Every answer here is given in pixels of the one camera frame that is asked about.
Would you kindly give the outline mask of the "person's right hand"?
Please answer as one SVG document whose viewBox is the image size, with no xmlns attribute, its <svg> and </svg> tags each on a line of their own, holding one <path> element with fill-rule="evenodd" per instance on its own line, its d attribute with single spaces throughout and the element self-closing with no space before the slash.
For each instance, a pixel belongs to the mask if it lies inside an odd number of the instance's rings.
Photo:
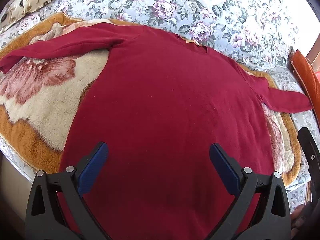
<svg viewBox="0 0 320 240">
<path fill-rule="evenodd" d="M 291 237 L 295 236 L 300 230 L 308 216 L 310 215 L 310 205 L 301 204 L 291 213 Z"/>
</svg>

